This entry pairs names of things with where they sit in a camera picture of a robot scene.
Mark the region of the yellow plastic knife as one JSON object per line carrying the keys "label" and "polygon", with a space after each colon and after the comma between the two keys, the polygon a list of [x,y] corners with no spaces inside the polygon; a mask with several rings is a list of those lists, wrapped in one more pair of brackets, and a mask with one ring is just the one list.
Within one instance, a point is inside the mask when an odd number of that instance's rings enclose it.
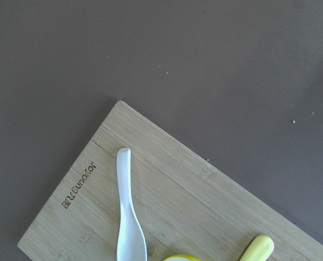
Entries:
{"label": "yellow plastic knife", "polygon": [[273,240],[267,235],[258,235],[242,254],[241,261],[266,261],[275,248]]}

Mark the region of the bamboo cutting board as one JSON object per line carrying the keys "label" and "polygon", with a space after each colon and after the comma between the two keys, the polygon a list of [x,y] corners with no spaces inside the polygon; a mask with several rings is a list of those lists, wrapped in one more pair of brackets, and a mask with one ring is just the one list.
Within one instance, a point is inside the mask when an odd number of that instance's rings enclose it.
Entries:
{"label": "bamboo cutting board", "polygon": [[132,198],[149,260],[238,260],[260,234],[271,260],[323,260],[323,246],[123,101],[118,101],[18,242],[32,260],[115,260],[116,155],[132,151]]}

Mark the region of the lemon slice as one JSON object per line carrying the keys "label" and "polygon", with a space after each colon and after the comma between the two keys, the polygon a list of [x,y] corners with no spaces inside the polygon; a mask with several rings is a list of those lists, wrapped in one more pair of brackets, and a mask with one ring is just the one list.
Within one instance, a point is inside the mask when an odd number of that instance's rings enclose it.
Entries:
{"label": "lemon slice", "polygon": [[163,261],[199,261],[199,259],[188,254],[175,254],[165,258]]}

